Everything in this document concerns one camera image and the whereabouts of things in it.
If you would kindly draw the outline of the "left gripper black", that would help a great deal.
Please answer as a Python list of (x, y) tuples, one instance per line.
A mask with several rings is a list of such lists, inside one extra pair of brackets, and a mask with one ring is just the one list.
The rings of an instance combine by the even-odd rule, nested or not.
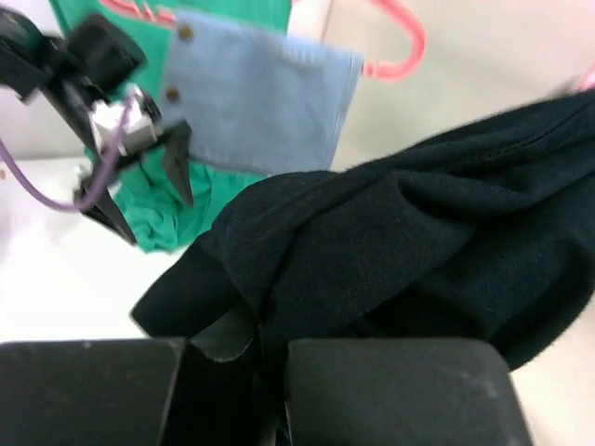
[[(70, 33), (35, 35), (34, 51), (46, 78), (41, 92), (84, 146), (98, 153), (87, 113), (98, 100), (111, 101), (119, 88), (146, 62), (140, 46), (99, 13), (79, 21)], [(167, 128), (160, 140), (161, 166), (172, 187), (189, 207), (194, 199), (190, 181), (192, 130), (185, 120)], [(117, 234), (130, 245), (137, 239), (119, 207), (105, 189), (81, 214)]]

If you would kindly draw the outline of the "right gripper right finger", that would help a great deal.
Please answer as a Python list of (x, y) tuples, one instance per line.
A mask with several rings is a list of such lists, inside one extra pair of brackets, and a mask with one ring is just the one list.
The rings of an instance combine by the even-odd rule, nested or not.
[(508, 365), (479, 341), (299, 340), (286, 389), (295, 445), (532, 442)]

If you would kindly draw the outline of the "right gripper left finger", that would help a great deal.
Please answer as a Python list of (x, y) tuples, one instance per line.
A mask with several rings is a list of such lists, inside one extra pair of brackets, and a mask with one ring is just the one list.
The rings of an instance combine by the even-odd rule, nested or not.
[(8, 343), (5, 445), (254, 445), (255, 324), (232, 308), (192, 339)]

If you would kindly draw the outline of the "black t shirt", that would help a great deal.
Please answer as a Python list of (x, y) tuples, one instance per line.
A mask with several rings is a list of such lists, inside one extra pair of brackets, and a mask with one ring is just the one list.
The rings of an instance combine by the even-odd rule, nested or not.
[(552, 98), (342, 172), (259, 181), (145, 293), (151, 336), (247, 304), (262, 356), (304, 337), (463, 336), (519, 368), (594, 291), (594, 94)]

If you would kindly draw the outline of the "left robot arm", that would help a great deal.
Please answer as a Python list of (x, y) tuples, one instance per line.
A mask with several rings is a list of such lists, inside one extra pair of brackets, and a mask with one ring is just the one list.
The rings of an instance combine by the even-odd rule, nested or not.
[(87, 216), (130, 244), (136, 237), (109, 193), (121, 172), (162, 148), (161, 166), (187, 205), (192, 131), (185, 120), (167, 126), (152, 97), (130, 75), (146, 57), (136, 42), (93, 13), (64, 37), (42, 33), (19, 12), (1, 9), (1, 85), (21, 102), (41, 93), (93, 153), (92, 168), (78, 176), (69, 203), (56, 202), (33, 186), (6, 148), (1, 158), (38, 202)]

